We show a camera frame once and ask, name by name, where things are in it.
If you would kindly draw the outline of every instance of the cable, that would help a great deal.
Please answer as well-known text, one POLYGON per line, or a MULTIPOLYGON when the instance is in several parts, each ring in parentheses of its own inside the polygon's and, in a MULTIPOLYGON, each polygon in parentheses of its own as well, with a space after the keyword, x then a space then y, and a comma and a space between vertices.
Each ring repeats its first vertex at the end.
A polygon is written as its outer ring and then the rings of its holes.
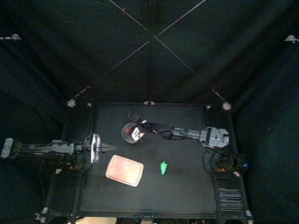
POLYGON ((79 93, 74 96, 74 98, 78 98, 103 78, 105 76, 115 70, 117 67, 119 67, 125 61, 127 61, 131 56, 139 52, 139 50, 150 43, 150 41, 147 41, 142 46, 138 47, 138 49, 103 74, 98 77, 98 79, 85 88, 79 91, 79 93))
MULTIPOLYGON (((189 68, 189 70, 193 72, 193 74, 196 74, 198 77, 201 77, 196 71, 192 69, 192 67, 186 64, 186 62, 184 61, 184 59, 175 54, 175 52, 171 50, 171 48, 165 44, 165 42, 154 35, 154 38, 159 41, 159 43, 165 46, 165 48, 170 51, 170 53, 174 55, 174 57, 185 64, 185 66, 189 68)), ((209 87, 212 89, 212 91, 214 92, 214 94, 224 100, 224 102, 228 102, 226 99, 221 96, 221 94, 218 93, 218 91, 214 89, 214 87, 206 82, 202 82, 206 87, 209 87)))
POLYGON ((206 0, 201 1, 157 35, 159 37, 204 3, 206 0))

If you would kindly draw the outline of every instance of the green object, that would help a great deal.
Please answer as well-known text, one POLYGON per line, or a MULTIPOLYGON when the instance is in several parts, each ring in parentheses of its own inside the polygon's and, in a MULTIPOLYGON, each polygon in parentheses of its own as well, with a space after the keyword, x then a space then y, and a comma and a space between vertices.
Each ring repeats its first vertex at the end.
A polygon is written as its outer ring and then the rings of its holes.
POLYGON ((167 163, 165 161, 161 163, 161 170, 162 170, 162 174, 165 175, 167 170, 167 163))

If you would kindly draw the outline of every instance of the black curtain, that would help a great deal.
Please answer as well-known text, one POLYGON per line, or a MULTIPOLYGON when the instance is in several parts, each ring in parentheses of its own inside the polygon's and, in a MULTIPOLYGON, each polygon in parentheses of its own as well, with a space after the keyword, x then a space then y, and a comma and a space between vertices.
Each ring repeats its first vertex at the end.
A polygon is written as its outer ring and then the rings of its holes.
POLYGON ((237 101, 238 145, 252 164, 246 186, 258 223, 299 221, 298 61, 299 45, 278 46, 237 101))
MULTIPOLYGON (((0 42, 2 145, 7 137, 59 139, 67 100, 87 87, 77 101, 222 103, 216 88, 233 103, 252 163, 254 215, 261 223, 297 222, 299 45, 285 39, 299 35, 298 1, 208 0, 189 15, 201 1, 153 1, 154 17, 150 1, 114 2, 121 9, 111 1, 2 1, 0 37, 23 38, 0 42)), ((41 210, 43 191, 31 188, 41 162, 27 164, 33 177, 17 171, 23 163, 0 161, 0 218, 41 210), (33 190, 15 211, 25 188, 33 190)))

